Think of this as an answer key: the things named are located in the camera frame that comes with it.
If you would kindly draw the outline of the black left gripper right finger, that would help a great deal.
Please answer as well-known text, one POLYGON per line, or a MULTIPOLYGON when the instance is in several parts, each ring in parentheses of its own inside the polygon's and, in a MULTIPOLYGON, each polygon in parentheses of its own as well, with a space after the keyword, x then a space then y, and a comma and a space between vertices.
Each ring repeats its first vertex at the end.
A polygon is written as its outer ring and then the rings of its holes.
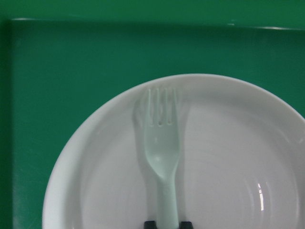
POLYGON ((193 224, 190 221, 181 221, 180 229, 193 229, 193 224))

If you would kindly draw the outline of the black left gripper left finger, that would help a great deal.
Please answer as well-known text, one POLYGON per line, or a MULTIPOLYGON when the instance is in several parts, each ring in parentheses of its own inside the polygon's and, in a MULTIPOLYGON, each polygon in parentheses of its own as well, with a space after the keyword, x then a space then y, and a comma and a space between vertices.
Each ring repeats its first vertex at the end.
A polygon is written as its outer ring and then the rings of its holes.
POLYGON ((157 229, 155 221, 145 221, 143 229, 157 229))

